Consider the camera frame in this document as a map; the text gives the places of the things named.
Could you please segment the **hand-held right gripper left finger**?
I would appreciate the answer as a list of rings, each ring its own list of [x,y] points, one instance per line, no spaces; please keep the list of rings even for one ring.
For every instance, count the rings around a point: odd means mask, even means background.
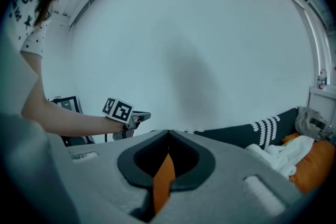
[[[152,187],[129,183],[118,164],[126,150],[152,143],[165,131],[155,131],[116,142],[65,147],[49,134],[49,157],[56,177],[57,200],[47,211],[49,223],[167,223],[167,209],[156,216],[151,209]]]

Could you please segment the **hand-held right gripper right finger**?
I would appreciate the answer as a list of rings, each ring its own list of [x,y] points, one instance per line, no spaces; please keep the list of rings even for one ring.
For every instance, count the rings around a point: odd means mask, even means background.
[[[180,135],[208,149],[215,169],[197,189],[171,193],[157,215],[158,223],[269,223],[272,215],[245,182],[249,176],[256,176],[285,208],[301,198],[294,184],[245,149],[199,135]]]

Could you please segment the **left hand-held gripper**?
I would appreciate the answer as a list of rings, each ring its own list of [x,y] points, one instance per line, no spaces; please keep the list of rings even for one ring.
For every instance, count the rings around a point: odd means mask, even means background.
[[[137,128],[136,122],[144,122],[151,117],[150,112],[134,111],[132,105],[115,98],[107,99],[102,113],[105,117],[123,124],[120,133],[113,133],[114,141],[132,137]]]

